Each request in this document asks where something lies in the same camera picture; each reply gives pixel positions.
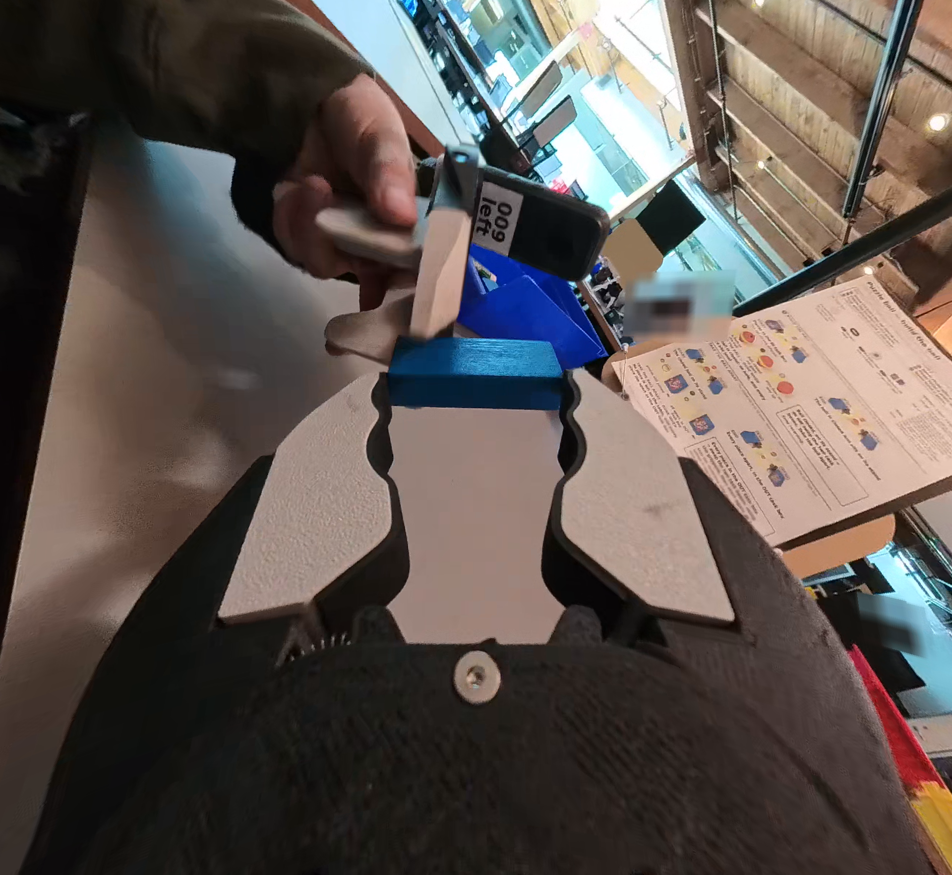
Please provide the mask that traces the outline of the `black lighting track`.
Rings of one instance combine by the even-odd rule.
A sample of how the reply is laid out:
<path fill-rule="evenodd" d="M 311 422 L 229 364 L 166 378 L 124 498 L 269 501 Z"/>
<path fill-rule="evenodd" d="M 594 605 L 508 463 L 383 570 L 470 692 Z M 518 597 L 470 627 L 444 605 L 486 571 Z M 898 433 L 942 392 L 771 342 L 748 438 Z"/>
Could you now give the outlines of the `black lighting track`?
<path fill-rule="evenodd" d="M 884 44 L 882 58 L 866 110 L 862 134 L 844 193 L 841 215 L 847 228 L 851 228 L 855 223 L 857 212 L 863 201 L 923 3 L 924 0 L 896 0 L 887 40 Z"/>

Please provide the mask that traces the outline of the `black monitor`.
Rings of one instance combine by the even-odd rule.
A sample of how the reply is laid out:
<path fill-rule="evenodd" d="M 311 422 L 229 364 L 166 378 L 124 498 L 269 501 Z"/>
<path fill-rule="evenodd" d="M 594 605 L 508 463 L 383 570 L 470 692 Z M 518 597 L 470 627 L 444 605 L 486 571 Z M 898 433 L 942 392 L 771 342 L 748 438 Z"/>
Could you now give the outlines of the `black monitor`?
<path fill-rule="evenodd" d="M 706 217 L 671 180 L 656 192 L 635 220 L 665 257 L 692 235 Z"/>

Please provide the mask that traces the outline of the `yellow plastic bin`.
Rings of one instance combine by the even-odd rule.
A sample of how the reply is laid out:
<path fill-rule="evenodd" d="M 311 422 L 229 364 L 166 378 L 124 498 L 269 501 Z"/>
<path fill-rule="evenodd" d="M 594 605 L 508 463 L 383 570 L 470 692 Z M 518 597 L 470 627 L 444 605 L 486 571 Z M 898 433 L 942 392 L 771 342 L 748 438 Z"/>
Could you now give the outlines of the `yellow plastic bin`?
<path fill-rule="evenodd" d="M 935 873 L 951 874 L 951 792 L 941 782 L 924 782 L 910 792 L 922 847 Z"/>

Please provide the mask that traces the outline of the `red plastic bin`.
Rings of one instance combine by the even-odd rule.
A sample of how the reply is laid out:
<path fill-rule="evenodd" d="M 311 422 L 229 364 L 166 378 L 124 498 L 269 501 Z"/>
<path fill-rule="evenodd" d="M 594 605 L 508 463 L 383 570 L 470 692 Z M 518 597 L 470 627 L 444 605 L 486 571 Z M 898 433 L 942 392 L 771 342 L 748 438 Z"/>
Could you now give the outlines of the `red plastic bin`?
<path fill-rule="evenodd" d="M 852 645 L 847 654 L 879 717 L 898 776 L 911 802 L 918 809 L 931 807 L 950 819 L 950 789 L 927 757 L 906 718 L 898 711 L 859 646 Z"/>

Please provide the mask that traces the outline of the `black metal pole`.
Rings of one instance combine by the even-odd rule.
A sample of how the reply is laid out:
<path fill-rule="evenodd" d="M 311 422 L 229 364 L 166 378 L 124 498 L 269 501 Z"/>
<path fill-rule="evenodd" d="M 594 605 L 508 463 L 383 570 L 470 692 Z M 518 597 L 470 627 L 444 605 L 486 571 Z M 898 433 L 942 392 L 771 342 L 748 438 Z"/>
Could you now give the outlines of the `black metal pole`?
<path fill-rule="evenodd" d="M 762 293 L 734 307 L 732 317 L 739 319 L 799 298 L 824 283 L 832 282 L 852 269 L 908 242 L 951 216 L 951 187 L 890 220 L 841 250 L 814 262 L 768 287 Z"/>

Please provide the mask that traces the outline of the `blue foam block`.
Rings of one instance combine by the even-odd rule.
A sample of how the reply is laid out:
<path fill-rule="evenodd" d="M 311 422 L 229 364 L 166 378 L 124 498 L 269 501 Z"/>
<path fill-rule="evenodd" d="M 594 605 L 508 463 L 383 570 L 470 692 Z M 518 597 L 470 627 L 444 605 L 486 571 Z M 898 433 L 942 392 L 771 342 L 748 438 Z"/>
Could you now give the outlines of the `blue foam block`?
<path fill-rule="evenodd" d="M 565 377 L 548 342 L 401 338 L 387 371 L 399 407 L 555 411 Z"/>

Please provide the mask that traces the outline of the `blue plastic bin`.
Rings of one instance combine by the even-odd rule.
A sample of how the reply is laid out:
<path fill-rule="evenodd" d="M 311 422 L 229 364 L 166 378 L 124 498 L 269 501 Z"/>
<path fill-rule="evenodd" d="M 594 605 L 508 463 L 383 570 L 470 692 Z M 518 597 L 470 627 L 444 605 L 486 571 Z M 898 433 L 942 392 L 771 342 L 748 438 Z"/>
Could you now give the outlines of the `blue plastic bin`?
<path fill-rule="evenodd" d="M 483 338 L 548 342 L 563 369 L 607 356 L 569 282 L 491 250 L 471 253 L 457 321 Z"/>

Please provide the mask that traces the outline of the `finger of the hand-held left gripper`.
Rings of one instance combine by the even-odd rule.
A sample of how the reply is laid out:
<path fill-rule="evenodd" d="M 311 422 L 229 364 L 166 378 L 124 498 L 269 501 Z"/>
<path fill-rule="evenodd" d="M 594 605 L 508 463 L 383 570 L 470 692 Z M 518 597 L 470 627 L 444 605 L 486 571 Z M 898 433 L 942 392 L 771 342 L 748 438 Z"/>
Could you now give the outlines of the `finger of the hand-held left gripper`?
<path fill-rule="evenodd" d="M 427 218 L 409 333 L 428 341 L 452 330 L 458 319 L 470 251 L 470 215 L 435 209 Z"/>
<path fill-rule="evenodd" d="M 410 334 L 414 292 L 388 292 L 374 310 L 343 314 L 325 328 L 328 350 L 389 364 L 396 345 Z"/>

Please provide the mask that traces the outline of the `instruction board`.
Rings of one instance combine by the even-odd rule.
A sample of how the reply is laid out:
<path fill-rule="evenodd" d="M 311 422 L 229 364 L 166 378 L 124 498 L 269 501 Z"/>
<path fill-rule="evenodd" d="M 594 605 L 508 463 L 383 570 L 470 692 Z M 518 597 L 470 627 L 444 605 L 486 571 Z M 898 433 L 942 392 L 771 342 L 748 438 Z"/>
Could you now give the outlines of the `instruction board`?
<path fill-rule="evenodd" d="M 879 551 L 950 491 L 950 356 L 871 276 L 645 343 L 601 379 L 805 579 Z"/>

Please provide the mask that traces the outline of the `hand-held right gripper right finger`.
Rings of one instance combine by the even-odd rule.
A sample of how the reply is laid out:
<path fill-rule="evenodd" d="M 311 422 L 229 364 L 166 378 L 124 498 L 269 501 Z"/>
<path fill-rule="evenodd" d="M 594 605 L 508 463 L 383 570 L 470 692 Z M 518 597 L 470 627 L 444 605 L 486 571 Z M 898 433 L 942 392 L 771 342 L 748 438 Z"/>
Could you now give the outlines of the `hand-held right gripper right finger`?
<path fill-rule="evenodd" d="M 678 456 L 630 403 L 588 372 L 565 373 L 563 427 L 543 536 L 544 584 L 612 627 L 628 607 L 729 627 L 732 607 Z"/>

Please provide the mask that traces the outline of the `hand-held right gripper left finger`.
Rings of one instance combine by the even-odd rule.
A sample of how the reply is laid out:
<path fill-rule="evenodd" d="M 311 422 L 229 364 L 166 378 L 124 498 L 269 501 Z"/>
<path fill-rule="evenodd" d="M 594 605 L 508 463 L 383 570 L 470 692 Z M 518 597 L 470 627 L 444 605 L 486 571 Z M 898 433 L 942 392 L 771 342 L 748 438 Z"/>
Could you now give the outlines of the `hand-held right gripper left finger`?
<path fill-rule="evenodd" d="M 351 626 L 400 593 L 410 554 L 389 474 L 390 420 L 387 376 L 370 373 L 281 441 L 219 608 L 224 623 L 303 616 Z"/>

